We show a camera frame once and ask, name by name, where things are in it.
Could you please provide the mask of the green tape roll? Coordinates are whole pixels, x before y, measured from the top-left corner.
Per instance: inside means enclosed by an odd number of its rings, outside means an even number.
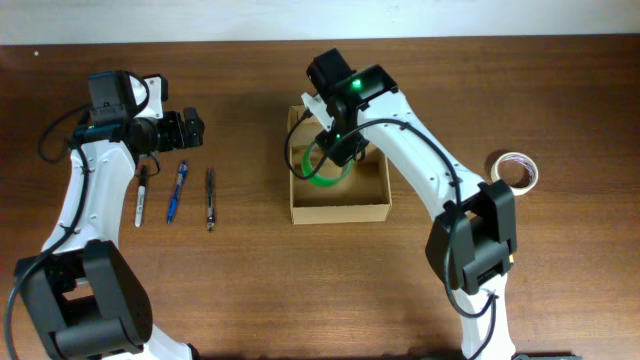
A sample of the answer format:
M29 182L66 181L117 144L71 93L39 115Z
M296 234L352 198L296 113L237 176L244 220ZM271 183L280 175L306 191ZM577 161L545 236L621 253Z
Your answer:
M304 176L310 175L313 170L316 168L315 165L311 162L311 155L315 150L319 149L319 145L316 142L312 142L307 150L304 153L303 159L301 161L301 169L303 171ZM341 168L341 172L338 176L327 177L320 174L320 171L317 171L313 177L309 179L312 185L322 188L329 188L337 185L343 179L345 179L352 171L354 166L354 160L350 160L344 167Z

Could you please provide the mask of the blue pen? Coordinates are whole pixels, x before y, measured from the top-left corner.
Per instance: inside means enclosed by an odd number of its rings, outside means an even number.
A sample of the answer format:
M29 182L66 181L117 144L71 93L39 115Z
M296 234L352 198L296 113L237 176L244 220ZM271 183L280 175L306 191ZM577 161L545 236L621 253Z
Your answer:
M186 177L188 174L188 163L186 160L183 160L178 168L177 177L176 177L176 185L174 189L174 193L171 197L169 208L167 212L167 223L171 224L174 221L174 218L177 213L177 209L179 206L180 196L182 192L182 188L184 187Z

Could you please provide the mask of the black and white marker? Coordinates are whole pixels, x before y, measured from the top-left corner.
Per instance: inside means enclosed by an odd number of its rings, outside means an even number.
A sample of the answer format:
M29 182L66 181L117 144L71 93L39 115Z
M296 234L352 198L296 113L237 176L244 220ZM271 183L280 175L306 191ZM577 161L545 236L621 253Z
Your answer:
M135 218L134 218L134 225L137 228L139 228L143 222L147 178L148 178L148 169L145 165L143 165L140 169L140 173L138 176L136 211L135 211Z

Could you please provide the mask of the black pen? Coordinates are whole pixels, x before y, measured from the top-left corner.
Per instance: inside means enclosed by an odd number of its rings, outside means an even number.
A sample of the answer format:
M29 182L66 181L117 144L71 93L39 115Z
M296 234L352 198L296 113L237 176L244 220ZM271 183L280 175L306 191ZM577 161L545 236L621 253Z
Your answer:
M214 174L211 168L207 169L207 229L212 232L216 223L214 208Z

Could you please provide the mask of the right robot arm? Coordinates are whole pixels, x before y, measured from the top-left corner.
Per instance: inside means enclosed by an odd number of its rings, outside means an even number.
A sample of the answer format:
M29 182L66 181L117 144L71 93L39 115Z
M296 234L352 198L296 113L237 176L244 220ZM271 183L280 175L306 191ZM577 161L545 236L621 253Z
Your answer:
M306 70L316 92L303 103L323 130L323 160L347 165L368 145L397 168L423 202L433 227L425 254L462 324L466 359L511 359L506 283L517 249L515 196L466 168L414 113L379 65L352 69L336 49Z

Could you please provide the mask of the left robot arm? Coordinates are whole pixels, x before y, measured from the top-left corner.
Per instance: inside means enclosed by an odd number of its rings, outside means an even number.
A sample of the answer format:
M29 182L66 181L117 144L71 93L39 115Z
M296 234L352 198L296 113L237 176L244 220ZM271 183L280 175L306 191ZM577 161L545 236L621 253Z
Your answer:
M155 325L149 297L118 248L124 199L138 162L198 147L193 108L163 108L168 82L123 70L88 78L90 103L67 140L71 177L39 255L19 260L7 305L25 305L51 359L197 359Z

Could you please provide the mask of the open cardboard box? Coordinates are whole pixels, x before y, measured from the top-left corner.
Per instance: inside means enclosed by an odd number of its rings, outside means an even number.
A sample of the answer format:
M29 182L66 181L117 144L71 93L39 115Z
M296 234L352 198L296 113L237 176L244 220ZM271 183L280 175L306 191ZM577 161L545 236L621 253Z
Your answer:
M288 110L287 131L305 111L304 106ZM301 161L315 136L323 130L315 117L306 119L290 138L290 164L302 174ZM294 225L384 222L392 206L389 165L373 144L365 150L364 160L357 161L349 174L331 187L320 187L289 174L289 208ZM341 168L327 160L320 169L326 178L341 175Z

